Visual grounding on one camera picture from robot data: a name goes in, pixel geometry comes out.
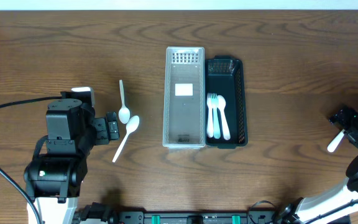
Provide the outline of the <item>white plastic utensil handle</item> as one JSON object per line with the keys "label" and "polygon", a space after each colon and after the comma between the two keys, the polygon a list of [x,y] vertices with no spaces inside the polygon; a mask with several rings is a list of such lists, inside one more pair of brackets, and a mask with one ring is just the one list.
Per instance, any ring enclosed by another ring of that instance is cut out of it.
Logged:
{"label": "white plastic utensil handle", "polygon": [[330,153],[334,152],[338,148],[338,146],[341,143],[344,136],[345,136],[345,130],[342,129],[338,133],[338,135],[328,144],[328,146],[327,146],[328,152],[330,152]]}

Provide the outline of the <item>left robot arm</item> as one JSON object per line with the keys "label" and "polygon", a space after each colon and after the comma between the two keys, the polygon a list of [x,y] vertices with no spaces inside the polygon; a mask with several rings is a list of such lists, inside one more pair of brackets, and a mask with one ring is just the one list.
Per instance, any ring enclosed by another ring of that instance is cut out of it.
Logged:
{"label": "left robot arm", "polygon": [[29,223],[71,223],[90,151],[119,139],[116,113],[97,118],[94,104],[93,89],[77,87],[48,105],[47,135],[24,171]]}

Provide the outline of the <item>white plastic fork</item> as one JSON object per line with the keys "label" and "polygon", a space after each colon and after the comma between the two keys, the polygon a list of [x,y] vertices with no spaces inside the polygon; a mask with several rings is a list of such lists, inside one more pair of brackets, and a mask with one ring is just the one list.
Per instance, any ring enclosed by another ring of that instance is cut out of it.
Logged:
{"label": "white plastic fork", "polygon": [[207,95],[207,107],[208,107],[208,120],[207,120],[207,137],[212,138],[214,134],[213,129],[213,106],[211,101],[211,94]]}

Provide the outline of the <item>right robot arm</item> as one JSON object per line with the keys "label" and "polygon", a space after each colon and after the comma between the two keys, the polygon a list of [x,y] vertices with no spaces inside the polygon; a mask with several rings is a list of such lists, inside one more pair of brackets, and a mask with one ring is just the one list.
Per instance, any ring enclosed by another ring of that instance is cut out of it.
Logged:
{"label": "right robot arm", "polygon": [[[343,138],[358,149],[358,111],[343,106],[329,121],[340,132],[328,144],[327,150],[333,153]],[[330,223],[358,212],[358,155],[346,170],[346,178],[333,188],[314,197],[299,198],[288,204],[277,214],[274,223]]]}

